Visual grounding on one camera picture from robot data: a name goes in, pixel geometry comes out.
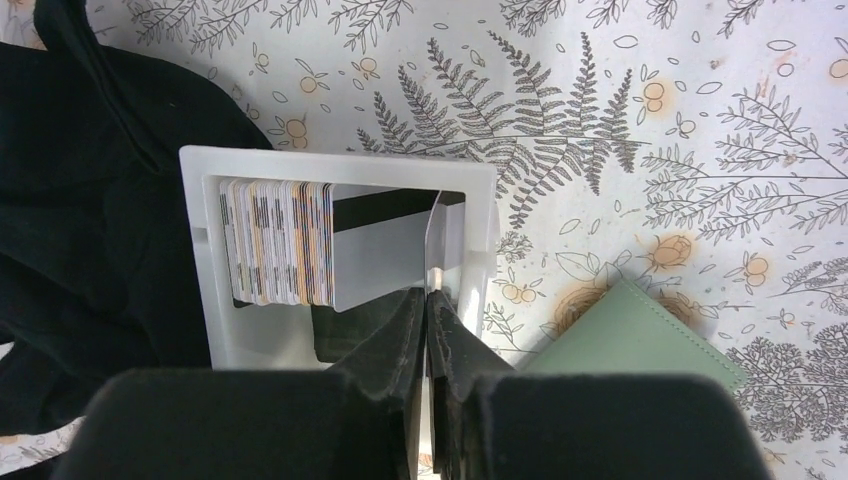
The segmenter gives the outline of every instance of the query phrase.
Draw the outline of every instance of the white tablecloth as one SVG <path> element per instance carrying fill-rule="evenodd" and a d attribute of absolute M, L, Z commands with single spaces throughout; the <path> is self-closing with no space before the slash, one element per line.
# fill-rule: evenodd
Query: white tablecloth
<path fill-rule="evenodd" d="M 2 40 L 41 46 L 32 0 L 5 2 Z M 518 363 L 611 282 L 635 279 L 748 372 L 737 400 L 775 476 L 794 480 L 848 471 L 846 3 L 88 10 L 101 42 L 211 79 L 280 149 L 497 164 L 503 237 L 484 340 Z M 68 438 L 0 439 L 0 472 Z"/>

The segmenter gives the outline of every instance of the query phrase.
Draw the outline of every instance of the floral tablecloth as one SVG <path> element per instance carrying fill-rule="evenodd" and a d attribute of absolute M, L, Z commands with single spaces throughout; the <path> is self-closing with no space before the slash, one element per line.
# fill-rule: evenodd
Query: floral tablecloth
<path fill-rule="evenodd" d="M 43 48 L 32 0 L 3 2 L 0 38 Z M 837 479 L 848 471 L 846 4 L 92 0 L 88 11 L 102 43 L 209 78 L 280 149 L 496 164 L 489 345 L 520 363 L 632 278 L 748 372 L 736 400 L 777 478 Z M 71 431 L 0 439 L 0 472 L 56 454 Z"/>

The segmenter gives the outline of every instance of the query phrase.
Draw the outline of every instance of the green notebook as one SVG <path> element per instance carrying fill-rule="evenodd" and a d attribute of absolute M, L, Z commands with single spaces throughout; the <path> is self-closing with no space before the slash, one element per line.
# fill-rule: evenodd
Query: green notebook
<path fill-rule="evenodd" d="M 672 373 L 729 391 L 745 372 L 638 286 L 621 280 L 525 368 L 532 373 Z"/>

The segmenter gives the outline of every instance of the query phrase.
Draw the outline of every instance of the stack of cards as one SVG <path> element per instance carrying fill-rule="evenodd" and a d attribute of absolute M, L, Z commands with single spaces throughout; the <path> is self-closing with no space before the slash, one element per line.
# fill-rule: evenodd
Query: stack of cards
<path fill-rule="evenodd" d="M 229 178 L 219 193 L 233 298 L 332 306 L 333 185 Z"/>

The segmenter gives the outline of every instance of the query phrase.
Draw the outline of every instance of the botanical print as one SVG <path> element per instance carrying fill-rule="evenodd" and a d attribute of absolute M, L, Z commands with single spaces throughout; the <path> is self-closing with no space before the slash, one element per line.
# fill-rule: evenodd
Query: botanical print
<path fill-rule="evenodd" d="M 0 39 L 43 48 L 33 3 L 2 4 Z M 275 148 L 493 164 L 500 231 L 482 340 L 520 368 L 633 280 L 751 374 L 737 400 L 775 478 L 796 480 L 848 470 L 845 3 L 89 0 L 87 11 L 101 42 L 215 82 Z M 0 439 L 0 473 L 64 450 L 57 435 Z"/>

